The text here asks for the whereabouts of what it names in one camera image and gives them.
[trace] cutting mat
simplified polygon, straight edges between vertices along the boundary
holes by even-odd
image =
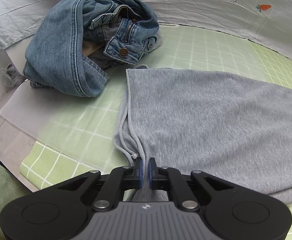
[[[162,46],[139,64],[226,71],[292,89],[292,61],[268,48],[196,27],[165,25],[160,31]],[[92,169],[106,174],[127,164],[112,144],[127,67],[108,70],[110,80],[98,98],[76,98],[60,107],[22,162],[23,176],[42,189]],[[292,240],[292,227],[287,240]]]

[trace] blue denim jeans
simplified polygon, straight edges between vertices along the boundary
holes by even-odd
[[[23,73],[34,85],[96,97],[108,79],[103,69],[136,64],[160,46],[158,29],[155,13],[139,0],[62,0],[30,42]],[[87,57],[83,39],[104,46]]]

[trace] jeans button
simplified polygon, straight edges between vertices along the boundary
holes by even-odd
[[[126,49],[126,48],[121,48],[121,49],[119,50],[119,55],[120,55],[121,57],[126,57],[126,56],[128,55],[128,49]]]

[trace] gray fabric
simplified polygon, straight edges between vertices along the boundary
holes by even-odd
[[[226,72],[128,69],[114,144],[292,202],[292,90]],[[138,201],[167,200],[138,191]]]

